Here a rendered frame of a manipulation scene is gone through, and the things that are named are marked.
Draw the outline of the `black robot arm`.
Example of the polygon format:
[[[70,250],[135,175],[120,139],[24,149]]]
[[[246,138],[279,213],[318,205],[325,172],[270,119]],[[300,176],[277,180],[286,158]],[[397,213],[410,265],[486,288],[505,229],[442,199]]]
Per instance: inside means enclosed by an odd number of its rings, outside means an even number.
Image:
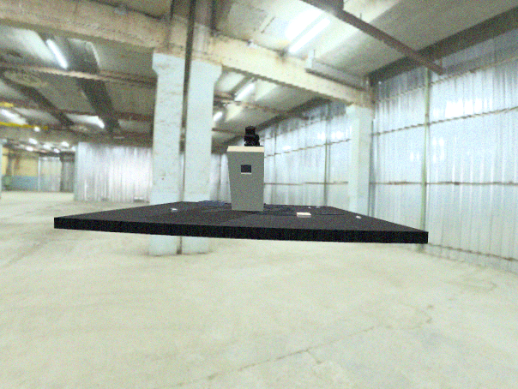
[[[255,147],[264,147],[263,145],[260,145],[259,135],[256,135],[255,127],[253,127],[253,126],[245,127],[245,135],[255,135],[256,136]]]

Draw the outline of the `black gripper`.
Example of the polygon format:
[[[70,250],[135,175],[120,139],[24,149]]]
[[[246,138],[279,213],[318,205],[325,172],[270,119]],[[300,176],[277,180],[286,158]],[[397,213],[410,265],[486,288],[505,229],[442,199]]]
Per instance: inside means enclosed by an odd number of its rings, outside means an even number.
[[[244,141],[247,141],[244,143],[244,147],[254,147],[255,143],[256,143],[256,136],[255,135],[245,135]]]

